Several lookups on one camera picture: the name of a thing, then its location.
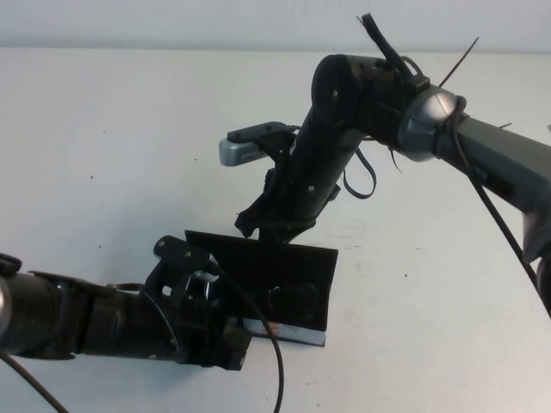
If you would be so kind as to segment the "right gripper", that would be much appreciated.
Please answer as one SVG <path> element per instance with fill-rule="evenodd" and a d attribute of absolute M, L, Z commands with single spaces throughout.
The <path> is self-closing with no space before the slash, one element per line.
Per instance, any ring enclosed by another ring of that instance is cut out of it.
<path fill-rule="evenodd" d="M 310 230 L 327 204 L 334 200 L 340 187 L 341 167 L 275 166 L 264 180 L 261 201 L 255 201 L 235 220 L 244 238 L 259 230 L 259 241 L 285 245 Z"/>

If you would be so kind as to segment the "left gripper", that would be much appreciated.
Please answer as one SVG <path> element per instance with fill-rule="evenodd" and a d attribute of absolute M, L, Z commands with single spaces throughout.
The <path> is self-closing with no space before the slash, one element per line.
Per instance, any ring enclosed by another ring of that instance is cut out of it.
<path fill-rule="evenodd" d="M 189 293 L 170 295 L 170 314 L 183 364 L 240 370 L 252 334 L 226 327 L 220 308 L 213 301 Z"/>

